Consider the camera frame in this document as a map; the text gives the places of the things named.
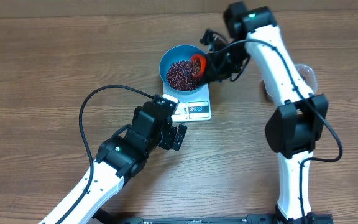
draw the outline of wooden surface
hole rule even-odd
[[[316,72],[328,121],[344,145],[335,164],[314,162],[310,200],[336,223],[358,222],[358,11],[276,13],[292,59]],[[108,84],[162,93],[159,61],[195,44],[220,14],[0,19],[0,223],[35,223],[76,185],[89,164],[78,110]],[[213,118],[188,123],[180,151],[156,149],[145,169],[103,208],[146,218],[273,212],[278,162],[264,136],[274,111],[254,61],[235,83],[210,86]],[[95,155],[146,98],[108,90],[92,98],[84,125]],[[334,157],[325,129],[315,154]]]
[[[223,12],[240,0],[0,0],[0,18]],[[274,11],[358,9],[358,0],[244,0]]]

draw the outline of digital scale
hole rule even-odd
[[[174,123],[208,121],[211,119],[211,101],[209,100],[208,84],[201,85],[192,91],[179,91],[170,87],[167,82],[167,72],[171,64],[181,60],[189,60],[194,54],[205,55],[198,47],[179,45],[167,51],[160,62],[163,93],[179,100],[177,110],[172,115]]]

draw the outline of black cable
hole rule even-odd
[[[223,36],[223,34],[221,34],[221,33],[219,33],[219,32],[216,32],[216,31],[212,31],[211,30],[211,32],[213,33],[213,34],[216,34],[217,36],[219,36],[223,41],[224,41],[224,43],[227,45],[227,44],[229,44],[229,41]]]
[[[122,85],[107,85],[107,86],[103,86],[101,88],[98,88],[97,90],[94,90],[92,93],[90,93],[84,100],[84,102],[82,103],[81,105],[81,109],[80,109],[80,115],[79,115],[79,118],[78,118],[78,121],[79,121],[79,125],[80,125],[80,133],[81,133],[81,137],[82,137],[82,141],[84,142],[84,145],[85,145],[85,149],[86,149],[86,153],[88,155],[88,159],[89,159],[89,179],[88,179],[88,183],[86,184],[86,187],[84,188],[82,194],[78,197],[77,201],[74,202],[74,204],[68,209],[68,211],[56,222],[56,224],[60,224],[62,221],[64,221],[64,219],[74,210],[74,208],[79,204],[79,202],[82,200],[82,198],[85,196],[85,194],[88,192],[90,186],[91,186],[91,183],[92,183],[92,178],[93,178],[93,171],[94,171],[94,167],[93,167],[93,159],[92,159],[92,153],[91,153],[91,150],[90,150],[90,147],[88,145],[88,142],[86,141],[86,137],[85,137],[85,133],[84,133],[84,128],[83,128],[83,125],[82,125],[82,114],[84,112],[84,108],[85,108],[85,105],[86,103],[88,102],[88,100],[90,100],[90,98],[95,95],[97,92],[100,92],[102,90],[105,90],[105,89],[108,89],[108,88],[123,88],[123,89],[126,89],[126,90],[130,90],[130,91],[133,91],[135,93],[139,93],[141,95],[144,95],[146,97],[149,97],[150,99],[153,99],[154,97],[149,95],[149,94],[146,94],[142,91],[139,91],[139,90],[136,90],[134,88],[131,88],[131,87],[128,87],[128,86],[122,86]],[[128,126],[124,126],[122,127],[121,129],[117,130],[113,136],[116,134],[120,134],[119,131],[121,130],[121,132],[123,132],[124,130],[122,130],[123,128],[128,128]]]
[[[247,58],[245,64],[242,66],[241,71],[237,74],[237,76],[233,79],[232,74],[230,75],[230,81],[235,82],[237,79],[240,78],[240,76],[244,73],[246,70],[246,66],[249,63],[249,60],[251,59],[251,56]]]
[[[222,50],[220,50],[217,53],[216,58],[219,57],[219,55],[221,55],[224,51],[226,51],[228,48],[232,47],[233,45],[236,44],[244,44],[247,42],[255,42],[255,43],[260,43],[260,44],[264,44],[268,47],[270,47],[273,51],[275,51],[277,53],[277,55],[280,57],[281,61],[284,64],[285,70],[288,73],[288,76],[290,78],[291,84],[293,86],[293,91],[296,92],[296,94],[298,94],[298,96],[301,98],[301,100],[303,100],[307,107],[323,122],[323,124],[327,127],[328,131],[333,135],[333,138],[335,139],[337,145],[338,145],[338,149],[339,149],[339,154],[336,158],[334,159],[322,159],[322,158],[318,158],[318,157],[311,157],[311,158],[306,158],[304,159],[301,163],[300,163],[300,174],[299,174],[299,201],[301,203],[301,212],[302,212],[302,219],[303,219],[303,223],[307,223],[306,217],[305,217],[305,209],[303,208],[303,196],[302,196],[302,170],[303,170],[303,166],[305,164],[305,162],[307,161],[320,161],[320,162],[336,162],[338,160],[341,159],[342,154],[343,154],[343,147],[342,147],[342,143],[341,140],[339,139],[338,135],[335,133],[334,129],[331,127],[331,125],[329,125],[329,123],[323,118],[323,116],[308,102],[308,100],[306,100],[302,94],[299,91],[298,86],[295,84],[295,81],[291,75],[291,71],[288,68],[288,65],[283,57],[283,55],[280,53],[280,51],[277,49],[277,47],[273,46],[272,44],[262,41],[262,40],[257,40],[257,39],[247,39],[247,40],[239,40],[237,42],[233,42],[227,46],[225,46]]]

